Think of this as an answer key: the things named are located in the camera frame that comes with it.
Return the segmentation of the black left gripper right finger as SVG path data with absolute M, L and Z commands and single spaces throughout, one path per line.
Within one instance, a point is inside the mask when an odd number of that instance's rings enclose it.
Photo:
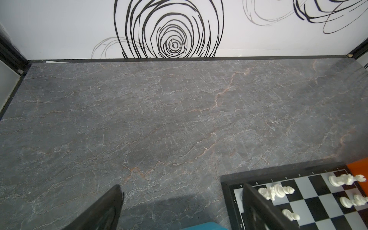
M 285 217 L 249 184 L 243 184 L 242 196 L 244 226 L 246 230 L 298 230 L 299 227 Z

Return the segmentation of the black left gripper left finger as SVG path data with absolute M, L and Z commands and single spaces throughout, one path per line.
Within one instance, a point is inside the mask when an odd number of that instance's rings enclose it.
M 65 230 L 115 230 L 124 204 L 125 193 L 114 185 Z

